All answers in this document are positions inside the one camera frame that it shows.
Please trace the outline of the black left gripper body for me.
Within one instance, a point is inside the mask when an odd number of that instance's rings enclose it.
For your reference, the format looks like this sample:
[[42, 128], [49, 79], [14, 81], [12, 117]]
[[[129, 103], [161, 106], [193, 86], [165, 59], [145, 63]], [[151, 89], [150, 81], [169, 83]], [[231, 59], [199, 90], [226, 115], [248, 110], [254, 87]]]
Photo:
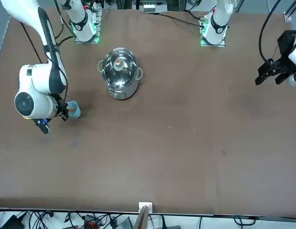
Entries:
[[285, 30], [277, 39], [280, 58], [278, 59], [282, 68], [296, 68], [296, 65], [288, 58], [296, 39], [296, 30]]

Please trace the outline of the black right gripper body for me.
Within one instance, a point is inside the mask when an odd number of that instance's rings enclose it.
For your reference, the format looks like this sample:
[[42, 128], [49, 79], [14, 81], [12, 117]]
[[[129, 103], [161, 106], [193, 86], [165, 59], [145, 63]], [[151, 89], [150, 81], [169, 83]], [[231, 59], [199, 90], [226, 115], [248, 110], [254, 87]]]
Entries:
[[68, 117], [69, 117], [68, 109], [67, 109], [67, 103], [65, 102], [65, 100], [59, 94], [52, 94], [52, 97], [57, 102], [57, 112], [56, 112], [55, 117], [59, 116], [64, 121], [66, 121], [68, 119]]

